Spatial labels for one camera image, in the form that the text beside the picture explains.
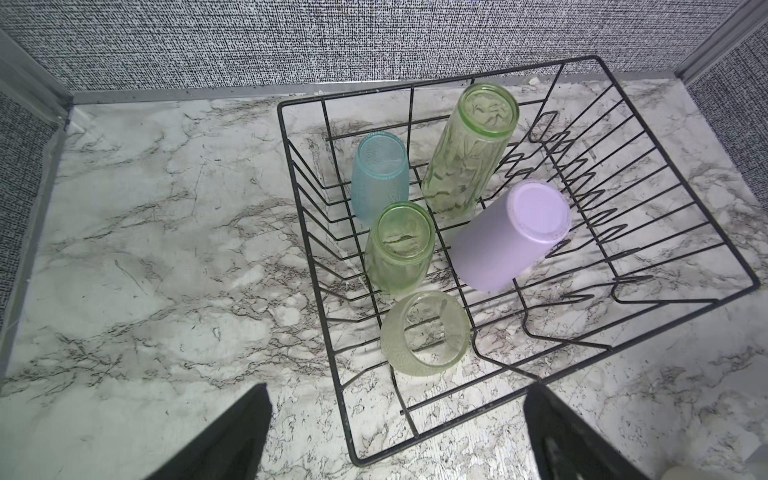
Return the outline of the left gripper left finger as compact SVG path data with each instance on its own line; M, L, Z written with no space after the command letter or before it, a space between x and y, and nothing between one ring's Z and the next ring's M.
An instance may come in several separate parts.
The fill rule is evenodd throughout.
M272 416L267 385L257 384L151 479L254 479Z

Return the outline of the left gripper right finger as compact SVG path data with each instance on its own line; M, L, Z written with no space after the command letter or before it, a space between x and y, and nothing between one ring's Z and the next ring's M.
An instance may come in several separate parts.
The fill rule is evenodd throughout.
M644 479L646 476L541 383L523 403L542 479Z

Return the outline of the pale green translucent cup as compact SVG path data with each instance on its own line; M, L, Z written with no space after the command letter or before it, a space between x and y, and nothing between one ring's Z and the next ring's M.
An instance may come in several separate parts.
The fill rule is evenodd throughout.
M381 325L383 355L397 372L426 377L456 365L470 341L467 314L452 296L421 291L400 300Z

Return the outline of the lilac plastic cup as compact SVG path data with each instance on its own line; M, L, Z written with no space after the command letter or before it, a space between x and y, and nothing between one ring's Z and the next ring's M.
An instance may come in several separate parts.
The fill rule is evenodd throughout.
M570 227L570 207L558 189L521 181L455 235L451 263L469 287L501 291L560 243Z

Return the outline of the black wire dish rack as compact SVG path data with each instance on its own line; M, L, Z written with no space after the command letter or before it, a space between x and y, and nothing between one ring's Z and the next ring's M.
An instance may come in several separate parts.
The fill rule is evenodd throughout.
M596 55L293 98L277 116L355 466L759 288Z

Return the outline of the teal translucent cup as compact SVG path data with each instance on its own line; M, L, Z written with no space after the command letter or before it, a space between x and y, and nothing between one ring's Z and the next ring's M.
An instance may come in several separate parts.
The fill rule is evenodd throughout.
M390 204L409 196L406 147L394 134L374 132L358 144L353 162L351 205L355 216L371 225Z

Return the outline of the tall green glass cup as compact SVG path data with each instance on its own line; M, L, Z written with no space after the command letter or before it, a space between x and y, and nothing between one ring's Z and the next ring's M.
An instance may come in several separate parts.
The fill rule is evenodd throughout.
M430 209L456 218L471 212L501 159L519 119L504 87L475 83L459 97L421 184Z

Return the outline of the red and white cup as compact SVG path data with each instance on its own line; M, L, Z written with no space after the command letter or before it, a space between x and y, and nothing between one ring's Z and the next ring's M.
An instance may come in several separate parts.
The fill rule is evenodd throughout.
M724 480L724 477L716 472L701 469L674 466L666 470L661 480Z

